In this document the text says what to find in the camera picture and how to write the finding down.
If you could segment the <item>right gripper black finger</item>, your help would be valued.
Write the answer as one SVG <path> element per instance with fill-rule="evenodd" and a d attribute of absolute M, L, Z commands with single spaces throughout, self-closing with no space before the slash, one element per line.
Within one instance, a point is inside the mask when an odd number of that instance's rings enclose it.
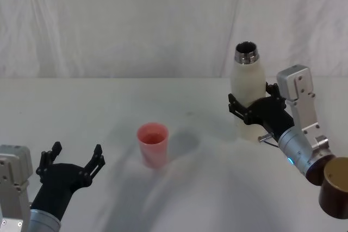
<path fill-rule="evenodd" d="M 285 98 L 281 96 L 277 83 L 266 83 L 265 90 L 272 97 L 272 99 L 280 105 L 280 107 L 286 107 Z"/>
<path fill-rule="evenodd" d="M 248 109 L 241 105 L 231 93 L 228 95 L 228 101 L 229 112 L 241 119 L 245 124 L 249 124 Z"/>

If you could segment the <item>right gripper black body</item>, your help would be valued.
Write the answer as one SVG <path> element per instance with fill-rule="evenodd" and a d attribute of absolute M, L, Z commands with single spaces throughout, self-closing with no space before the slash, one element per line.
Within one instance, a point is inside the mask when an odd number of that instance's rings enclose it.
<path fill-rule="evenodd" d="M 246 125 L 262 126 L 278 142 L 282 134 L 294 126 L 294 120 L 285 108 L 284 99 L 261 98 L 246 109 L 243 121 Z"/>

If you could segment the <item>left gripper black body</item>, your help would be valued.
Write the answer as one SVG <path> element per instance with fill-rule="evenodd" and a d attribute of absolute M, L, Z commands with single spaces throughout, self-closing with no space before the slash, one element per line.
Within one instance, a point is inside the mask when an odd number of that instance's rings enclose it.
<path fill-rule="evenodd" d="M 91 185 L 90 173 L 86 168 L 74 164 L 37 168 L 36 174 L 40 176 L 42 185 L 30 208 L 63 217 L 73 194 Z"/>

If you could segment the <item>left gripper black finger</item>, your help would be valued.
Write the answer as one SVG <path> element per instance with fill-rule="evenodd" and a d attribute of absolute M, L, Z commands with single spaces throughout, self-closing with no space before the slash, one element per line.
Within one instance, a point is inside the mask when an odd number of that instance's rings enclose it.
<path fill-rule="evenodd" d="M 97 173 L 102 169 L 104 165 L 105 159 L 103 156 L 102 147 L 100 144 L 97 144 L 91 160 L 80 172 L 83 186 L 90 186 L 92 184 L 93 178 L 97 175 Z"/>
<path fill-rule="evenodd" d="M 57 156 L 60 154 L 61 150 L 61 143 L 59 141 L 56 141 L 50 151 L 41 152 L 38 174 L 43 174 L 47 171 L 48 167 L 53 164 Z"/>

